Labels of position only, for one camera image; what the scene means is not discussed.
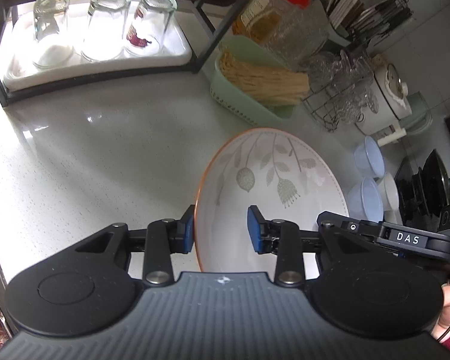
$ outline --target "upside-down glass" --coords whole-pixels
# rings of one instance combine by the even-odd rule
[[[141,0],[128,29],[127,50],[136,56],[160,52],[175,11],[175,0]]]
[[[122,52],[123,33],[131,0],[91,0],[82,55],[89,61],[107,61]]]
[[[341,64],[337,69],[333,82],[329,85],[329,90],[340,93],[351,85],[361,81],[373,82],[373,69],[367,59],[359,56],[353,59],[345,50],[340,52]]]
[[[337,117],[346,124],[358,122],[364,107],[369,107],[375,114],[379,110],[378,100],[367,78],[350,85],[331,101]]]
[[[66,61],[73,47],[68,37],[70,0],[36,0],[34,4],[35,48],[33,63],[51,68]]]
[[[302,61],[298,70],[308,74],[310,89],[313,93],[318,93],[332,82],[341,67],[340,62],[337,56],[324,51]]]

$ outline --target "white speckled countertop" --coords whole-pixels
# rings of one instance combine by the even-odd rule
[[[203,72],[117,79],[0,106],[6,281],[110,223],[135,229],[180,218],[214,153],[249,127],[210,97]],[[299,107],[275,127],[316,150],[344,192],[360,180],[353,149],[363,135],[355,126],[326,133]],[[388,145],[383,154],[394,174],[403,147]],[[132,258],[134,277],[140,257]],[[175,275],[199,269],[194,252],[172,261]]]

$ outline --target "white tray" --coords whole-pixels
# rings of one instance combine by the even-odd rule
[[[175,18],[171,21],[167,31],[164,48],[157,55],[136,57],[122,50],[121,54],[112,60],[103,62],[88,61],[80,54],[83,37],[88,25],[88,5],[88,3],[85,3],[70,6],[68,32],[72,37],[73,55],[62,65],[50,69],[38,69],[32,63],[30,51],[33,50],[34,45],[33,12],[26,13],[18,19],[11,37],[15,48],[14,55],[3,76],[3,83],[10,91],[87,74],[136,68],[179,66],[190,61],[192,56],[190,45]],[[132,1],[125,31],[130,26],[137,5],[138,2]]]

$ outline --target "rice cooker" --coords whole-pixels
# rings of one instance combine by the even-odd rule
[[[406,135],[399,120],[410,116],[412,108],[407,100],[407,84],[400,79],[395,66],[388,64],[379,68],[374,74],[370,89],[377,98],[378,113],[373,113],[368,107],[364,108],[357,127],[364,134],[373,135],[380,146]]]

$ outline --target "plastic jar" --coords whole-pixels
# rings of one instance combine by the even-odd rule
[[[235,35],[263,43],[294,7],[305,8],[310,0],[252,0],[232,24]]]

